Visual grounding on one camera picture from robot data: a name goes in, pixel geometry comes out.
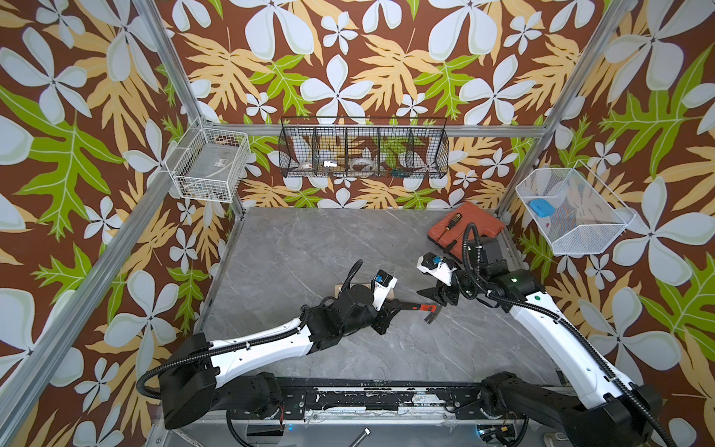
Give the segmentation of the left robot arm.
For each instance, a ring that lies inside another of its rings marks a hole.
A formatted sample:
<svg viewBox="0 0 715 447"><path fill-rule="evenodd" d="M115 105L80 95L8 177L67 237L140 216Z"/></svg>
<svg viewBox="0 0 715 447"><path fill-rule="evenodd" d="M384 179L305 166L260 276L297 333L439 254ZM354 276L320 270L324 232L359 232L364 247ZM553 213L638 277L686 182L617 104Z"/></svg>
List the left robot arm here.
<svg viewBox="0 0 715 447"><path fill-rule="evenodd" d="M384 335L393 318L422 305L387 299L380 285L344 286L335 297L304 305L274 329L230 340L191 336L168 361L145 372L137 391L161 402L166 428L188 426L206 413L227 411L266 418L283 404L277 378L262 368L337 346L363 329Z"/></svg>

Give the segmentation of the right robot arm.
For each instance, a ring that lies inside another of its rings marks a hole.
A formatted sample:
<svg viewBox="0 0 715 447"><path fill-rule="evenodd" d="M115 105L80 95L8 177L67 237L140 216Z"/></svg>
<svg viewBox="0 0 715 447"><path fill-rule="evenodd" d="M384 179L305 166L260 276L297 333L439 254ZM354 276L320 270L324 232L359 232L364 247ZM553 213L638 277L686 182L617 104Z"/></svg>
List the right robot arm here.
<svg viewBox="0 0 715 447"><path fill-rule="evenodd" d="M556 363L573 388L566 395L536 386L512 372L499 372L480 382L479 409L487 417L513 413L524 421L560 430L575 446L642 446L653 434L675 445L659 421L663 400L651 387L640 386L612 365L562 314L544 286L526 270L505 262L487 263L474 223L462 239L462 262L426 253L418 269L437 284L422 294L454 304L457 297L500 308L519 322Z"/></svg>

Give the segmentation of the red black claw hammer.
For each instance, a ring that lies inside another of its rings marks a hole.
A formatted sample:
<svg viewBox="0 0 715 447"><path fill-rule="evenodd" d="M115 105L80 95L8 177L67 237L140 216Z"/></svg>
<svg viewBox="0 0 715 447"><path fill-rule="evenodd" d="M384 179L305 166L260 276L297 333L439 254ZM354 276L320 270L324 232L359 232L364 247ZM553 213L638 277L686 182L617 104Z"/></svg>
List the red black claw hammer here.
<svg viewBox="0 0 715 447"><path fill-rule="evenodd" d="M428 313L424 319L424 322L431 324L441 312L441 305L427 305L427 304L417 304L417 303L407 303L402 302L400 304L401 310L409 311L422 311Z"/></svg>

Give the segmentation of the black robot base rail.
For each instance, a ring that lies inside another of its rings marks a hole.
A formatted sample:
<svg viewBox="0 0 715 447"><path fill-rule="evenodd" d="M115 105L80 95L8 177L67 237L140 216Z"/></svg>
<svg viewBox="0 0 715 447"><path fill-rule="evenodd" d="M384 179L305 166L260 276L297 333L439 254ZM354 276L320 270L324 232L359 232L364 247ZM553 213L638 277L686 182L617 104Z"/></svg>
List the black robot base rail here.
<svg viewBox="0 0 715 447"><path fill-rule="evenodd" d="M304 421L347 413L355 417L419 415L449 420L492 419L480 407L478 383L278 377L280 397L266 409L236 407L234 419Z"/></svg>

